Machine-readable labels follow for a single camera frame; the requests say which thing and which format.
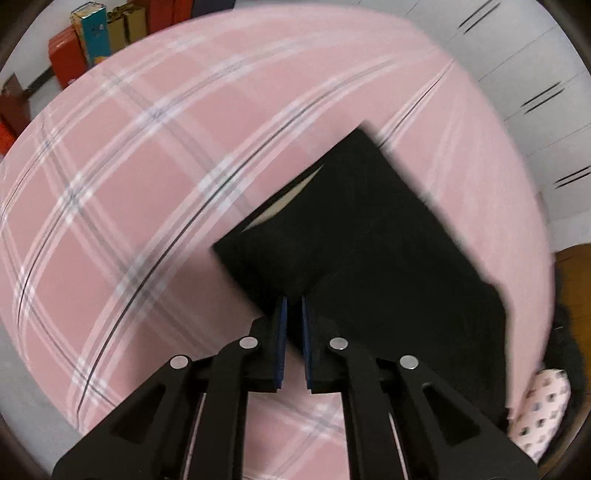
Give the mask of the black clothes pile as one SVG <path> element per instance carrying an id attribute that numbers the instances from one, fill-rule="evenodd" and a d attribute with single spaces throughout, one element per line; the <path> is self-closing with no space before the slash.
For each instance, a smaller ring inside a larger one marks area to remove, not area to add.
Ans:
<path id="1" fill-rule="evenodd" d="M 554 267 L 554 306 L 550 333 L 543 357 L 546 369 L 564 370 L 570 378 L 585 376 L 585 363 L 572 330 L 572 316 L 561 299 L 562 274 Z"/>

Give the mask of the red gift box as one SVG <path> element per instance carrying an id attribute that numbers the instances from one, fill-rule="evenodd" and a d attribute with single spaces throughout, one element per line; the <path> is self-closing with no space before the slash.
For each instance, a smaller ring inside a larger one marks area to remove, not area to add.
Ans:
<path id="1" fill-rule="evenodd" d="M 68 26 L 48 42 L 51 68 L 62 89 L 87 71 L 87 63 L 77 33 Z"/>

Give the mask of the heart pattern rolled quilt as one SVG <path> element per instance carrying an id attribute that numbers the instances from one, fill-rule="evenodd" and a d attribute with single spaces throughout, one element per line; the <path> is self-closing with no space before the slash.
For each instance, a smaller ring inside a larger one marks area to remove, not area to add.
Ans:
<path id="1" fill-rule="evenodd" d="M 533 378 L 520 413 L 511 422 L 509 438 L 538 463 L 557 433 L 571 386 L 564 370 L 545 369 Z"/>

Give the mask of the wooden headboard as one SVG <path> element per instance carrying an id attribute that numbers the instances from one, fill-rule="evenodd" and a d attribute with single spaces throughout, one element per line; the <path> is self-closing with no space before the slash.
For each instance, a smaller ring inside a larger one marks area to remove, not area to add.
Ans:
<path id="1" fill-rule="evenodd" d="M 560 302 L 571 315 L 571 328 L 590 373 L 591 246 L 579 244 L 556 254 Z"/>

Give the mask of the black pants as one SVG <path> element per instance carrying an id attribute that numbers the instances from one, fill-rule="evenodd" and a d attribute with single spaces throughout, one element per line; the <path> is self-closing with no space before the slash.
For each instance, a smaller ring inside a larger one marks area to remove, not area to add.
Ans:
<path id="1" fill-rule="evenodd" d="M 497 427 L 508 424 L 506 310 L 436 215 L 362 129 L 214 244 L 259 312 L 303 298 L 346 339 L 426 362 Z"/>

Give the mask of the pink plaid bed sheet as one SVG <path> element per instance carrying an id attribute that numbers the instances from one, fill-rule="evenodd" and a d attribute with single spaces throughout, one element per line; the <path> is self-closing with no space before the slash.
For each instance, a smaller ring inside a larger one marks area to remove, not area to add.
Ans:
<path id="1" fill-rule="evenodd" d="M 501 118 L 404 18 L 265 5 L 181 23 L 106 59 L 2 162 L 1 318 L 83 437 L 170 358 L 214 356 L 284 306 L 283 383 L 249 393 L 238 479 L 353 479 L 341 396 L 311 393 L 305 378 L 308 302 L 259 312 L 214 244 L 253 211 L 283 209 L 280 189 L 356 129 L 498 290 L 515 417 L 543 356 L 553 267 Z"/>

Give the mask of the teal gift box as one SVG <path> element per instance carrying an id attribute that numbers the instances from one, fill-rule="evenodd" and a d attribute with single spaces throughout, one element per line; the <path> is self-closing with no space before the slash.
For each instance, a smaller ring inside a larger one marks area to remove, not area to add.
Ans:
<path id="1" fill-rule="evenodd" d="M 89 68 L 111 55 L 104 4 L 86 2 L 70 13 L 70 21 Z"/>

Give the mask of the white wardrobe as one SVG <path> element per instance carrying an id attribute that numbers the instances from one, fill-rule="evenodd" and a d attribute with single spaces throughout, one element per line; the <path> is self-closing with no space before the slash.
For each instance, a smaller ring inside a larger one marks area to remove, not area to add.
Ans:
<path id="1" fill-rule="evenodd" d="M 412 1 L 402 13 L 471 72 L 553 220 L 590 207 L 590 73 L 536 1 Z"/>

